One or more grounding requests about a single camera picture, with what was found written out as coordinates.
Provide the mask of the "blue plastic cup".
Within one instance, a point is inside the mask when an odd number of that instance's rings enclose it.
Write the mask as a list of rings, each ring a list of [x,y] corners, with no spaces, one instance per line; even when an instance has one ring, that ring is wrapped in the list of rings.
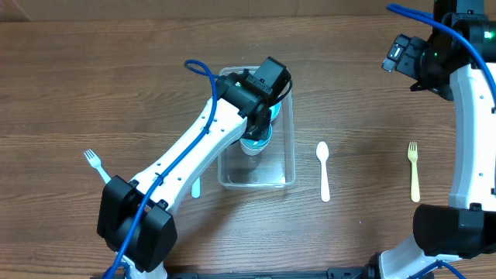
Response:
[[[242,149],[242,146],[246,146],[246,147],[251,148],[251,149],[262,149],[263,150],[270,142],[272,134],[273,134],[273,128],[272,128],[272,125],[269,125],[268,134],[267,134],[266,139],[251,140],[251,139],[241,138],[239,141],[241,149]]]

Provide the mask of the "pink plastic spoon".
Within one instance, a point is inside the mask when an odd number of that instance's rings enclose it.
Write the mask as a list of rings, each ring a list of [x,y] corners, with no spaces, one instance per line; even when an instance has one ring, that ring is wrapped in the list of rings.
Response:
[[[329,189],[329,179],[327,174],[326,162],[329,159],[329,148],[328,145],[321,141],[316,147],[316,156],[319,159],[321,166],[321,183],[320,183],[320,194],[323,202],[330,201],[330,189]]]

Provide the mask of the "light blue plastic fork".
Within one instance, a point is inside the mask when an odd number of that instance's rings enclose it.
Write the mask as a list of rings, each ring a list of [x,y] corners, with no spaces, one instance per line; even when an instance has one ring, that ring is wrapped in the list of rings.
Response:
[[[194,184],[192,185],[191,188],[191,196],[192,198],[199,198],[201,196],[202,192],[202,184],[201,184],[201,179],[198,178]]]

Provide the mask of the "pale green plastic fork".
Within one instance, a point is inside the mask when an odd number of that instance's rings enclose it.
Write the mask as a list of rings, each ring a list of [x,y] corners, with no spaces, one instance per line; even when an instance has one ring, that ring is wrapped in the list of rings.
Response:
[[[84,156],[87,159],[88,163],[94,169],[96,169],[96,171],[101,176],[102,180],[107,184],[111,180],[111,177],[104,170],[100,157],[91,149],[84,151]]]

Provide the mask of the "blue plastic bowl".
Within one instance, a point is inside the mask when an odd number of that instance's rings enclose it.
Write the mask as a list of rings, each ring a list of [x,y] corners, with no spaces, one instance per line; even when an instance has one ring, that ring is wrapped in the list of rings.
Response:
[[[280,110],[281,110],[281,103],[280,102],[278,102],[275,105],[272,105],[270,107],[270,111],[271,111],[270,120],[271,120],[271,122],[273,122],[277,118],[277,116],[280,113]]]

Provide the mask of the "green plastic cup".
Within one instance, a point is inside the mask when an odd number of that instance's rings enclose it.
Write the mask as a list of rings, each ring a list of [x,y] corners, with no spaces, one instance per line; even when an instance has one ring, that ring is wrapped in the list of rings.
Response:
[[[256,156],[257,154],[261,153],[263,150],[262,149],[251,149],[246,146],[242,146],[242,151],[248,155],[248,156]]]

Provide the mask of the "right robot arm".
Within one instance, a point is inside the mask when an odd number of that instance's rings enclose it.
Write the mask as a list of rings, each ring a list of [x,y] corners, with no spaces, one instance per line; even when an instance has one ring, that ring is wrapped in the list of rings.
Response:
[[[366,278],[430,277],[439,267],[495,251],[495,24],[480,4],[437,1],[433,12],[388,9],[432,27],[427,40],[399,35],[383,62],[452,101],[456,162],[449,203],[420,205],[412,234],[379,253]]]

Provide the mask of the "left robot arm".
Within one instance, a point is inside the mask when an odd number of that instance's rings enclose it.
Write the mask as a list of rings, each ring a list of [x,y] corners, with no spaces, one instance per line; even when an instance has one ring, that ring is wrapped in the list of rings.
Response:
[[[116,257],[103,276],[121,266],[139,277],[166,277],[162,266],[177,241],[174,215],[210,163],[242,138],[266,139],[270,107],[291,88],[291,76],[263,72],[209,77],[212,96],[201,115],[156,162],[126,181],[105,182],[97,233]]]

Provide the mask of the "clear plastic container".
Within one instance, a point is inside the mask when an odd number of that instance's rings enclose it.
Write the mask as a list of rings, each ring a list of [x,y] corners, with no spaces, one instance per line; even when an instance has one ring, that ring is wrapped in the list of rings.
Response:
[[[273,134],[256,156],[246,155],[240,139],[218,156],[218,181],[230,189],[276,189],[295,181],[295,135],[292,90],[280,102],[281,110],[271,122]]]

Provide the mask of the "yellow plastic fork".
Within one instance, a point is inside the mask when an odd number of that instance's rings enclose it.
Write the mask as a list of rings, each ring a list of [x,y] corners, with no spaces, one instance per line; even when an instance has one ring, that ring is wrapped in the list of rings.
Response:
[[[411,163],[411,200],[413,202],[420,202],[420,187],[419,187],[419,176],[418,176],[418,148],[416,142],[410,142],[408,145],[408,159]]]

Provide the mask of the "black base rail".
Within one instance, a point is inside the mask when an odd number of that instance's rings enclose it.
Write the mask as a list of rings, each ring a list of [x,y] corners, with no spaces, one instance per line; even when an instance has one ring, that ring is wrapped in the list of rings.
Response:
[[[158,278],[170,279],[380,279],[377,267],[331,267],[321,271],[254,272],[254,273],[172,273]]]

